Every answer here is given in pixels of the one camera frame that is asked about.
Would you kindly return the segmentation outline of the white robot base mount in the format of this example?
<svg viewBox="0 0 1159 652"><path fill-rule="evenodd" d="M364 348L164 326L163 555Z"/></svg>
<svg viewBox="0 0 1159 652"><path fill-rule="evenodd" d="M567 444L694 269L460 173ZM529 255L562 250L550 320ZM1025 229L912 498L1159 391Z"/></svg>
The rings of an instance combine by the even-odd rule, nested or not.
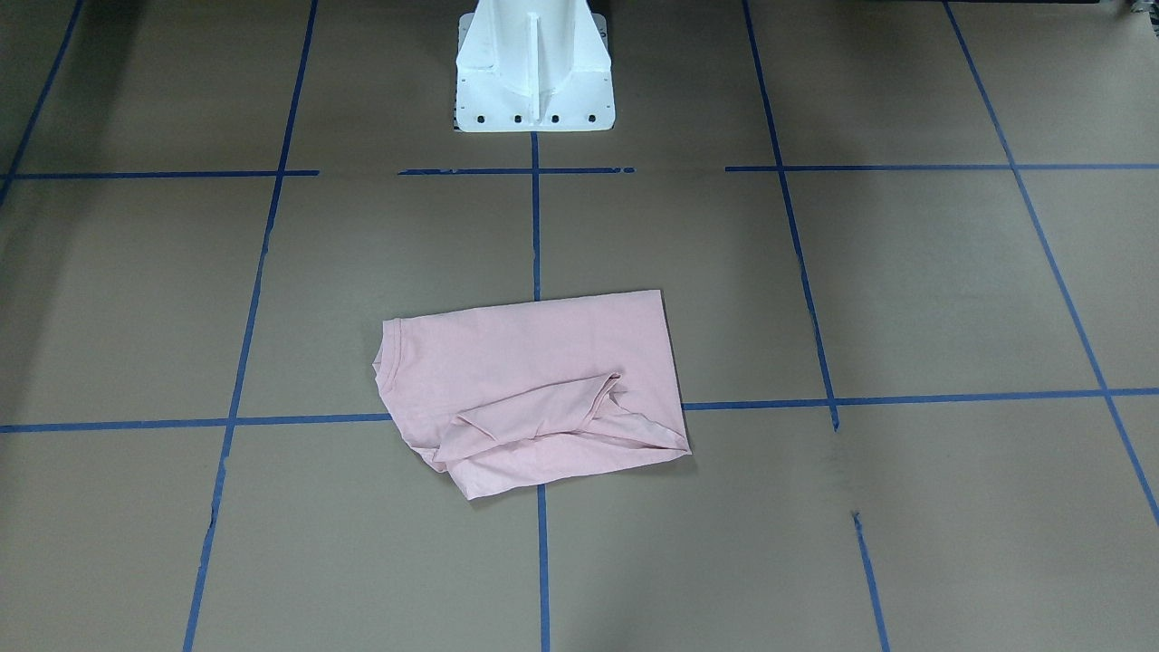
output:
<svg viewBox="0 0 1159 652"><path fill-rule="evenodd" d="M608 19L592 1L479 1L458 20L453 125L467 133L614 129Z"/></svg>

